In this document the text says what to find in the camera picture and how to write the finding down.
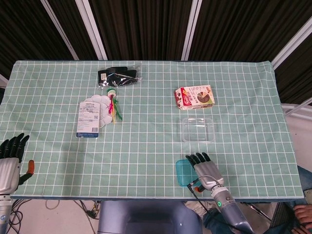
table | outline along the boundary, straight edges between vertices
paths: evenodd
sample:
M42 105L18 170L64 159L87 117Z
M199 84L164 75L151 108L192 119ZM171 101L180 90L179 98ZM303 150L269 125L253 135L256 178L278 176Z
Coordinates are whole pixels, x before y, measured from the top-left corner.
M142 82L117 89L123 122L101 128L98 138L76 138L79 103L106 94L97 71L137 63ZM179 110L173 91L203 84L211 85L215 106ZM215 142L183 143L185 117L211 118ZM0 140L30 134L24 161L36 163L14 198L193 199L175 170L190 152L209 153L236 199L303 196L268 61L17 61L0 119Z

robotic hand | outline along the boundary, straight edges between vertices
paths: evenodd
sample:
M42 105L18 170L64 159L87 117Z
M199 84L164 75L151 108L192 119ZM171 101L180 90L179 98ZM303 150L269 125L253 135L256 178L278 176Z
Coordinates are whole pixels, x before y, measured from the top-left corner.
M20 177L20 163L29 136L24 133L5 140L0 145L0 234L5 234L13 200L10 194L34 174L34 161L28 162L28 171Z
M254 232L251 226L239 209L229 190L223 187L224 179L209 156L206 153L196 153L196 155L186 155L186 158L195 169L198 179L201 182L201 186L196 190L202 192L207 189L212 192L212 197L218 205L224 219L228 224L234 227L231 228L232 232L236 234L253 234Z

jeans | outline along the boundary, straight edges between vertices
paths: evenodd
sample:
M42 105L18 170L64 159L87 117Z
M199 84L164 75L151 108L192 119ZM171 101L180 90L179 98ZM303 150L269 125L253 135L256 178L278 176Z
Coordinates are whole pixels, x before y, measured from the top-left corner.
M312 188L312 173L306 169L299 167L299 177L302 190ZM293 208L295 205L307 204L304 198L295 201L287 202L287 205ZM209 229L213 234L233 234L229 226L225 224L222 214L216 209L210 209L203 218L204 226ZM293 227L299 227L299 222L296 218L292 222L281 224L275 228L269 228L264 234L291 234Z

snack box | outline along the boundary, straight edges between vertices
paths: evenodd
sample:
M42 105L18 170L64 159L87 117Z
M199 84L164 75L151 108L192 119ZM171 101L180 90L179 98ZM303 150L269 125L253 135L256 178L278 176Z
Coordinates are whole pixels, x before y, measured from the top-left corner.
M181 110L213 107L215 104L210 85L181 87L175 90L175 100Z

transparent plastic box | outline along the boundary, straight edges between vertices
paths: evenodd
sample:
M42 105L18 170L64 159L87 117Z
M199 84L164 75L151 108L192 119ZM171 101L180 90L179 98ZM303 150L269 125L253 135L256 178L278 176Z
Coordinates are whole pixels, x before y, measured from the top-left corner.
M210 143L215 140L214 123L210 118L184 118L181 129L184 142Z

